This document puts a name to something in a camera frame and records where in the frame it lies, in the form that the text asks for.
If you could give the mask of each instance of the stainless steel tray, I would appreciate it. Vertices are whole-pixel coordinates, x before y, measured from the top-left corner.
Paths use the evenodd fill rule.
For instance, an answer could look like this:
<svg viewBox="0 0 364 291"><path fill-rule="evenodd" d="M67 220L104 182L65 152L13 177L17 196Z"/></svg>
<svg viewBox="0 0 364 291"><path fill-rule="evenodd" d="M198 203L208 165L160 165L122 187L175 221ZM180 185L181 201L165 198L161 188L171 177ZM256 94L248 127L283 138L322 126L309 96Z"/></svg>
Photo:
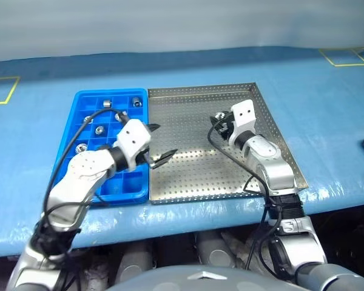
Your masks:
<svg viewBox="0 0 364 291"><path fill-rule="evenodd" d="M298 187L308 188L256 83L149 89L149 119L161 125L153 132L150 154L159 156L170 149L178 149L168 164L150 171L152 203L256 196L243 192L249 174L207 141L211 127L209 117L245 99L254 102L256 132L280 147L283 158L295 173ZM232 150L216 132L212 137L223 149L244 161L240 151ZM249 185L250 190L260 190L256 182Z"/></svg>

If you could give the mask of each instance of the perforated metal tray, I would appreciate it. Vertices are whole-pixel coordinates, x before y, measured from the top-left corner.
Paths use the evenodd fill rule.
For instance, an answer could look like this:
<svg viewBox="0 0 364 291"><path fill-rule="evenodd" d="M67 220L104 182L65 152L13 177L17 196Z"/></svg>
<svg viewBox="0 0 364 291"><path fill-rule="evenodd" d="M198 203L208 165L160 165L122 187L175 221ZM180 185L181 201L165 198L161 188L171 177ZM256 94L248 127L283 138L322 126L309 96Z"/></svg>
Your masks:
<svg viewBox="0 0 364 291"><path fill-rule="evenodd" d="M245 99L254 102L256 132L280 147L295 173L298 187L308 187L255 83L149 89L149 120L161 125L152 133L150 154L159 156L178 149L168 164L150 171L152 203L255 196L243 192L249 174L207 141L209 117ZM241 152L232 150L216 132L212 137L223 149L244 161ZM260 190L254 179L248 189Z"/></svg>

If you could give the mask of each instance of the blue table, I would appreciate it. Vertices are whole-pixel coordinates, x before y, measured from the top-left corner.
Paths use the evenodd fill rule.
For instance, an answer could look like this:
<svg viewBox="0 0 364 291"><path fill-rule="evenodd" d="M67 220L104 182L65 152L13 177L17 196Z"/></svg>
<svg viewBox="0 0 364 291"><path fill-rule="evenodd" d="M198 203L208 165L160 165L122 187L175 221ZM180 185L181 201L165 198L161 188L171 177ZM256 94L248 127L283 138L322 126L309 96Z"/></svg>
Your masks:
<svg viewBox="0 0 364 291"><path fill-rule="evenodd" d="M309 183L301 192L306 212L364 204L364 66L334 67L318 50L265 47L0 62L5 76L21 80L0 105L0 256L20 253L33 232L80 90L256 82ZM3 99L10 87L0 85ZM91 210L74 246L250 224L260 219L262 202Z"/></svg>

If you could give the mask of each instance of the blue plastic tray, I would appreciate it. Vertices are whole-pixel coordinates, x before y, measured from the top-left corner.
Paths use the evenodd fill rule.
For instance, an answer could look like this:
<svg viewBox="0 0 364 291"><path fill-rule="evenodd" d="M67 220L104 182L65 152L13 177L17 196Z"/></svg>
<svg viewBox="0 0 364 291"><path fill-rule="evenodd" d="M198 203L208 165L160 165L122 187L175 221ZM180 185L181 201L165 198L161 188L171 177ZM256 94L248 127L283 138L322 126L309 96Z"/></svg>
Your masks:
<svg viewBox="0 0 364 291"><path fill-rule="evenodd" d="M142 107L134 107L132 99L138 97ZM99 109L103 109L104 100L112 101L112 108L126 111L129 118L140 119L148 124L148 97L145 89L120 89L120 90L91 90L78 92L70 109L65 131L59 145L55 165L61 157L66 145L73 138L86 116L91 115ZM105 128L105 133L96 135L95 129L99 125ZM99 146L112 144L116 141L116 135L123 128L123 125L115 119L113 112L105 112L97 116L89 124L79 138L76 140L55 180L59 182L66 174L67 166L71 158L75 156L75 147L78 144L87 144L88 150L97 150ZM108 179L104 185L96 191L103 200L112 205L141 203L148 200L149 197L149 167L140 165L133 172L122 171L116 173L114 177ZM93 199L94 203L99 203L97 197Z"/></svg>

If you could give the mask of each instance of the white wall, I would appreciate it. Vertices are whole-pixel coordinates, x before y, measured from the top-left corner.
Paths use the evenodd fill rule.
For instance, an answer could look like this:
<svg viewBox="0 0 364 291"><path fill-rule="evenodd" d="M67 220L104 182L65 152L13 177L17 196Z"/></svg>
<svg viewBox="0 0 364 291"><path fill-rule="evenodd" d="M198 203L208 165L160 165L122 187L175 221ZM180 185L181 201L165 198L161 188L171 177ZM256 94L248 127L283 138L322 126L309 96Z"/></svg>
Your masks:
<svg viewBox="0 0 364 291"><path fill-rule="evenodd" d="M364 45L364 0L0 0L0 60Z"/></svg>

